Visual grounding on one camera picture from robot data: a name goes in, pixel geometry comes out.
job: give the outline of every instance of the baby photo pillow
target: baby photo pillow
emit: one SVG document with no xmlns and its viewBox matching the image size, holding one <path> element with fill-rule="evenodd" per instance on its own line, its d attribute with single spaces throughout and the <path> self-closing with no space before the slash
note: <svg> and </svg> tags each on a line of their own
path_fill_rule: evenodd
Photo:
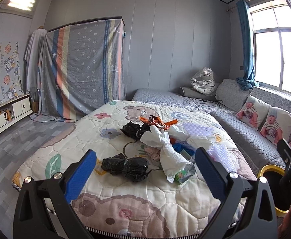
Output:
<svg viewBox="0 0 291 239">
<path fill-rule="evenodd" d="M 277 144 L 282 138 L 288 142 L 291 134 L 291 113 L 271 107 L 260 133 L 273 144 Z"/>
<path fill-rule="evenodd" d="M 269 108 L 269 104 L 250 95 L 236 117 L 247 125 L 258 128 L 266 118 Z"/>
</svg>

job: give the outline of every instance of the gray floor tile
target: gray floor tile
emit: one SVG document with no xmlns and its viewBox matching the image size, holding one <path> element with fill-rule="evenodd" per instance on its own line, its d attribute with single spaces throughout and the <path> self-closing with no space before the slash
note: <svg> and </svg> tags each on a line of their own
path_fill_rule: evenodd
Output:
<svg viewBox="0 0 291 239">
<path fill-rule="evenodd" d="M 12 224 L 18 191 L 11 179 L 20 165 L 42 145 L 66 130 L 72 123 L 38 123 L 26 117 L 0 134 L 0 229 L 12 238 Z"/>
</svg>

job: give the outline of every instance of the blue curtain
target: blue curtain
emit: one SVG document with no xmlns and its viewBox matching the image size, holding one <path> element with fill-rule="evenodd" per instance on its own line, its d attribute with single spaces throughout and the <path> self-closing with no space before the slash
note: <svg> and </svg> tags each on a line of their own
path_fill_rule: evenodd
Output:
<svg viewBox="0 0 291 239">
<path fill-rule="evenodd" d="M 251 15 L 249 6 L 245 0 L 239 0 L 236 6 L 241 24 L 244 54 L 244 76 L 238 77 L 236 81 L 242 90 L 249 90 L 254 86 L 258 86 L 258 82 L 255 81 L 253 31 L 250 28 Z"/>
</svg>

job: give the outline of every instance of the black device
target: black device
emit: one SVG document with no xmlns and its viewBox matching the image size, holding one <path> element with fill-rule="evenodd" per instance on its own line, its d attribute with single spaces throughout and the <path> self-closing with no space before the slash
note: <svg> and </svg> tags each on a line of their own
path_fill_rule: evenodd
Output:
<svg viewBox="0 0 291 239">
<path fill-rule="evenodd" d="M 285 175 L 280 181 L 282 193 L 286 200 L 291 201 L 291 148 L 285 140 L 277 144 L 277 150 L 286 162 Z M 55 208 L 59 221 L 69 239 L 104 238 L 102 235 L 92 235 L 79 220 L 73 208 L 65 199 L 67 181 L 70 180 L 76 168 L 84 161 L 88 152 L 78 163 L 71 164 L 63 174 L 54 175 L 47 180 L 35 181 L 27 177 L 22 185 L 14 216 L 14 239 L 61 239 L 49 217 L 44 198 L 50 198 Z M 214 217 L 198 236 L 199 239 L 249 239 L 249 238 L 277 238 L 277 221 L 275 215 L 272 193 L 265 177 L 257 181 L 249 181 L 241 178 L 236 173 L 227 173 L 224 167 L 213 161 L 204 148 L 198 148 L 196 154 L 200 155 L 200 164 L 204 165 L 204 178 L 209 180 L 212 193 L 215 186 L 219 189 L 217 198 L 221 199 L 221 205 Z M 206 171 L 214 177 L 208 177 Z M 241 198 L 247 198 L 244 211 L 239 223 L 228 230 L 237 205 Z M 291 226 L 285 235 L 291 239 Z"/>
</svg>

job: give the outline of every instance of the quilted mattress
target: quilted mattress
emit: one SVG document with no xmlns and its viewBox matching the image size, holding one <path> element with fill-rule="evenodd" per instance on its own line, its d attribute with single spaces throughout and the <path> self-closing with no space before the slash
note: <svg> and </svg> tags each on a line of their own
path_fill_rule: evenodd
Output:
<svg viewBox="0 0 291 239">
<path fill-rule="evenodd" d="M 43 145 L 21 165 L 13 177 L 13 185 L 20 189 L 27 176 L 41 180 L 50 178 L 55 172 L 64 172 L 92 149 L 97 153 L 97 165 L 78 199 L 71 202 L 90 231 L 117 238 L 195 238 L 192 235 L 202 232 L 220 204 L 213 198 L 199 170 L 179 184 L 169 183 L 162 170 L 152 171 L 142 182 L 132 183 L 101 168 L 104 158 L 123 151 L 128 158 L 145 157 L 149 169 L 158 168 L 157 162 L 148 157 L 154 148 L 135 142 L 120 131 L 129 121 L 139 122 L 140 116 L 148 118 L 149 115 L 160 116 L 163 121 L 178 119 L 177 125 L 190 122 L 209 127 L 215 136 L 214 142 L 229 150 L 237 173 L 256 180 L 230 136 L 211 115 L 139 102 L 111 101 Z M 54 213 L 51 202 L 47 200 L 46 204 Z"/>
<path fill-rule="evenodd" d="M 220 106 L 215 102 L 202 101 L 200 99 L 183 97 L 172 92 L 145 88 L 138 89 L 135 92 L 132 101 L 187 109 L 190 111 L 202 111 L 206 113 L 213 111 L 232 112 L 229 108 Z"/>
</svg>

